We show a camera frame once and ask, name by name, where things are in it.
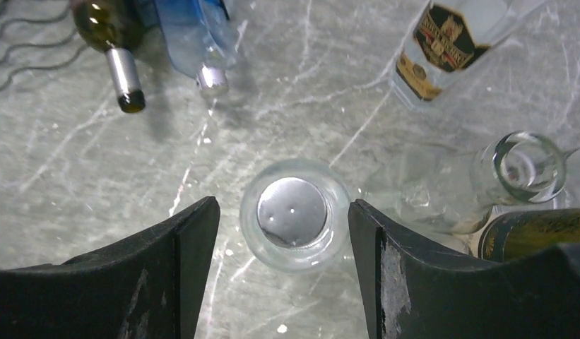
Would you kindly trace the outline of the round clear silver-cap bottle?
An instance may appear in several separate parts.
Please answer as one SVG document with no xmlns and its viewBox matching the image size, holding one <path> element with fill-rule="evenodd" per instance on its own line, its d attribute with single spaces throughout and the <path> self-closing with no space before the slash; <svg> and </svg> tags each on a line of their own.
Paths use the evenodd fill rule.
<svg viewBox="0 0 580 339">
<path fill-rule="evenodd" d="M 263 264 L 289 274 L 313 273 L 342 259 L 348 248 L 350 202 L 342 177 L 326 163 L 282 160 L 246 186 L 240 229 Z"/>
</svg>

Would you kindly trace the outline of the black wire wine rack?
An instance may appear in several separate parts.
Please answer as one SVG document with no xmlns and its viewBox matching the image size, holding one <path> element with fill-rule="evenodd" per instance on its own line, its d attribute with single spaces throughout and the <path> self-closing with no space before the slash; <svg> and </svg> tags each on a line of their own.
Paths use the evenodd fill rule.
<svg viewBox="0 0 580 339">
<path fill-rule="evenodd" d="M 65 69 L 88 49 L 68 1 L 0 1 L 0 92 L 19 76 Z"/>
</svg>

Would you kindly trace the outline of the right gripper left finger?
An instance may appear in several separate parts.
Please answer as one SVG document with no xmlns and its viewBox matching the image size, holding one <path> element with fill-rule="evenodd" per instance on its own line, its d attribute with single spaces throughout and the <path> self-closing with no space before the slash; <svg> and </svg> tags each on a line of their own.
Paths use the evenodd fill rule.
<svg viewBox="0 0 580 339">
<path fill-rule="evenodd" d="M 0 338 L 193 338 L 219 222 L 207 196 L 62 264 L 0 269 Z"/>
</svg>

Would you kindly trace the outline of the blue square bottle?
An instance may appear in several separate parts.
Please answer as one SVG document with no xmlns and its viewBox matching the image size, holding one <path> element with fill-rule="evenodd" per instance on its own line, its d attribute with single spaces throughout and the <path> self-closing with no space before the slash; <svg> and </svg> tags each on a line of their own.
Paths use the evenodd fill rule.
<svg viewBox="0 0 580 339">
<path fill-rule="evenodd" d="M 194 79 L 206 99 L 224 95 L 226 72 L 238 59 L 226 3 L 157 0 L 154 5 L 174 69 Z"/>
</svg>

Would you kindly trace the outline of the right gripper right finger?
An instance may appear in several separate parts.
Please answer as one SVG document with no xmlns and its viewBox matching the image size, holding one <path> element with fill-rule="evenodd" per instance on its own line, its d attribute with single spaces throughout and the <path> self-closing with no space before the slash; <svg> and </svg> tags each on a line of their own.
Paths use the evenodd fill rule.
<svg viewBox="0 0 580 339">
<path fill-rule="evenodd" d="M 495 263 L 350 204 L 370 338 L 580 338 L 580 244 Z"/>
</svg>

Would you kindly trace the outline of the brown label wine bottle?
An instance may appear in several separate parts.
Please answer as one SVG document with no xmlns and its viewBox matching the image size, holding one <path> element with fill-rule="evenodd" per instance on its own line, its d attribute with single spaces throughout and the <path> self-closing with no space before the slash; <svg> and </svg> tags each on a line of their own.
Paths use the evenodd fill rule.
<svg viewBox="0 0 580 339">
<path fill-rule="evenodd" d="M 133 1 L 70 0 L 78 34 L 103 53 L 121 111 L 133 114 L 146 106 L 132 54 L 143 39 L 144 26 Z"/>
</svg>

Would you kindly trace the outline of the tall clear bottle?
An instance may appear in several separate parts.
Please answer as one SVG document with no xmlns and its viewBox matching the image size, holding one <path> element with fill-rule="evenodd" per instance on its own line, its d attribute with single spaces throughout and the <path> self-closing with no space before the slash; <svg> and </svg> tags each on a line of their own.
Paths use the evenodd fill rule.
<svg viewBox="0 0 580 339">
<path fill-rule="evenodd" d="M 495 206 L 541 204 L 556 197 L 572 154 L 529 131 L 509 133 L 474 151 L 408 146 L 371 174 L 359 192 L 416 232 L 471 234 L 486 224 Z"/>
</svg>

